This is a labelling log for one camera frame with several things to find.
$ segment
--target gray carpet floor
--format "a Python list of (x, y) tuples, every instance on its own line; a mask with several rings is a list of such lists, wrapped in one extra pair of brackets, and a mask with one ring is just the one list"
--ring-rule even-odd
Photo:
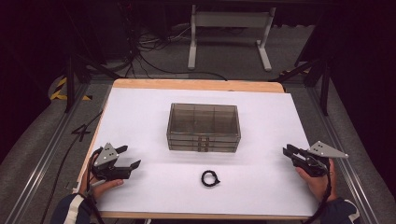
[[(197, 60), (194, 72), (212, 72), (221, 74), (227, 79), (237, 80), (268, 80), (270, 78), (276, 78), (280, 71), (293, 67), (312, 29), (313, 27), (275, 27), (271, 30), (266, 44), (266, 50), (273, 66), (273, 71), (269, 73), (264, 71), (259, 52), (255, 46), (255, 40), (260, 39), (261, 30), (246, 29), (242, 33), (238, 31), (240, 33), (238, 35), (235, 32), (223, 29), (203, 30), (198, 36)], [(129, 78), (218, 79), (209, 74), (189, 73), (187, 63), (190, 41), (187, 39), (187, 36), (185, 37), (175, 43), (169, 44), (164, 49), (142, 53), (145, 59), (155, 66), (183, 74), (173, 75), (161, 72), (150, 67), (144, 61), (139, 62), (135, 60), (133, 62), (134, 71), (131, 69), (127, 76)], [(124, 76), (126, 72), (127, 68), (118, 73)], [(316, 102), (310, 99), (309, 90), (301, 82), (302, 78), (303, 76), (294, 77), (288, 82), (285, 82), (284, 86), (287, 92), (292, 95), (296, 104), (308, 141), (310, 144), (318, 140), (330, 142), (331, 138), (324, 127), (322, 117), (315, 109)], [(54, 85), (49, 89), (49, 94), (53, 92), (58, 81), (59, 78), (54, 80)], [(87, 123), (99, 113), (106, 102), (110, 88), (111, 81), (107, 77), (101, 75), (93, 77), (92, 83), (85, 92), (86, 95), (92, 95), (93, 98), (90, 101), (78, 102), (76, 110), (61, 136), (60, 144), (56, 147), (56, 153), (50, 162), (48, 170), (42, 173), (41, 182), (21, 216), (21, 223), (39, 223), (64, 154), (76, 137), (71, 132), (81, 124)], [(314, 92), (318, 91), (319, 86), (314, 88)], [(20, 140), (1, 164), (0, 223), (6, 222), (14, 204), (29, 181), (31, 173), (51, 141), (52, 135), (57, 131), (58, 124), (64, 116), (65, 104), (66, 101), (53, 100), (51, 105), (21, 136)], [(349, 160), (361, 181), (361, 187), (367, 201), (372, 206), (377, 218), (377, 221), (371, 223), (395, 223), (395, 200), (371, 163), (370, 158), (367, 156), (364, 146), (354, 130), (333, 85), (330, 87), (328, 110), (329, 117), (327, 119), (332, 123), (343, 148), (350, 155)], [(88, 129), (92, 133), (85, 135), (81, 142), (77, 141), (67, 155), (64, 167), (59, 175), (60, 178), (55, 194), (49, 206), (46, 223), (49, 222), (50, 215), (56, 203), (70, 193), (70, 186), (75, 184), (96, 125), (97, 120)], [(342, 172), (338, 172), (337, 174), (339, 195), (354, 201), (353, 190), (348, 185), (345, 175)], [(106, 220), (106, 223), (115, 222), (131, 223), (132, 220)], [(279, 220), (268, 221), (268, 223), (297, 224), (300, 222)]]

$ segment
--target plastic drawer organizer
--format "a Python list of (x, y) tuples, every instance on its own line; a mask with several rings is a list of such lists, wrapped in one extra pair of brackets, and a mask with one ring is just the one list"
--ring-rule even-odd
[(235, 152), (241, 139), (236, 105), (172, 104), (166, 136), (171, 150)]

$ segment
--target black strap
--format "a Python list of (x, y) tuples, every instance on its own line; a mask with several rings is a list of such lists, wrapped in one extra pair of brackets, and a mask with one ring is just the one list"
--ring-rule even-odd
[[(206, 175), (206, 174), (212, 174), (213, 177), (215, 177), (215, 182), (212, 183), (212, 184), (207, 184), (207, 183), (205, 182), (205, 175)], [(201, 181), (202, 181), (202, 183), (203, 183), (205, 186), (207, 186), (207, 187), (216, 186), (216, 185), (220, 182), (219, 179), (218, 179), (218, 176), (216, 175), (216, 173), (215, 173), (214, 171), (211, 171), (211, 170), (207, 170), (207, 171), (205, 171), (205, 172), (202, 174)]]

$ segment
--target blue sleeve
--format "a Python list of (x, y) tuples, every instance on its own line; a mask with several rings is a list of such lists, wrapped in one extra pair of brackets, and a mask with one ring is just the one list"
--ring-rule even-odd
[(321, 224), (360, 224), (359, 210), (355, 204), (343, 198), (327, 203), (320, 217)]
[(87, 199), (79, 194), (70, 194), (58, 203), (52, 214), (50, 223), (89, 224), (91, 213), (92, 210), (88, 206)]

